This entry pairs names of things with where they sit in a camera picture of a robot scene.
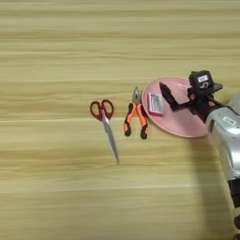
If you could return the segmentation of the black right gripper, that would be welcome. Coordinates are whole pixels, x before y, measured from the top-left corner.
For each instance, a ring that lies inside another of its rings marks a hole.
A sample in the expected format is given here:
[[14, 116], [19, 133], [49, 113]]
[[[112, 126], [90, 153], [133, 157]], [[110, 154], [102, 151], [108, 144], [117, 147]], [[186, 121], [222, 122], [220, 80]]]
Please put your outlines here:
[[[212, 93], [197, 92], [192, 88], [189, 88], [187, 90], [188, 101], [178, 104], [166, 84], [160, 82], [159, 88], [162, 96], [169, 103], [173, 111], [188, 109], [193, 115], [197, 115], [204, 123], [212, 111], [224, 107], [222, 103], [214, 99], [214, 95]], [[221, 83], [214, 84], [214, 92], [219, 91], [222, 88], [223, 85]]]

